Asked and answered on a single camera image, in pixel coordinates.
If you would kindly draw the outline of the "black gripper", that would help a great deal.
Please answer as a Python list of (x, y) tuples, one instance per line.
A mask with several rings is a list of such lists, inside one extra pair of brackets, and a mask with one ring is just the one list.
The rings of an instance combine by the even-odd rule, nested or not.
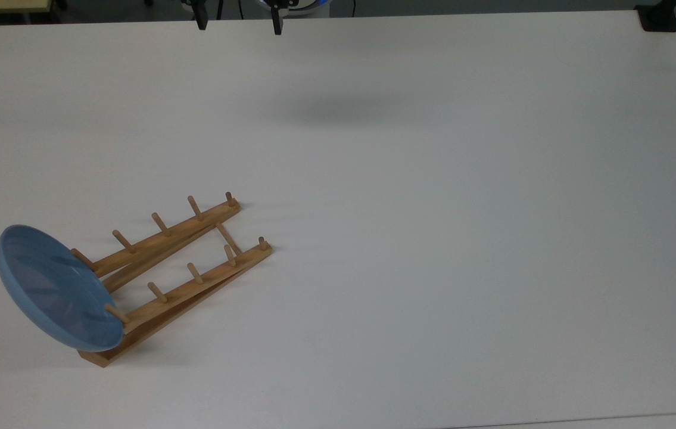
[[(194, 21), (200, 30), (206, 30), (208, 24), (206, 1), (182, 1), (182, 3), (187, 6), (194, 6)], [(259, 3), (272, 8), (273, 31), (275, 32), (275, 35), (282, 35), (284, 18), (281, 12), (284, 12), (284, 9), (294, 8), (294, 1), (259, 1)]]

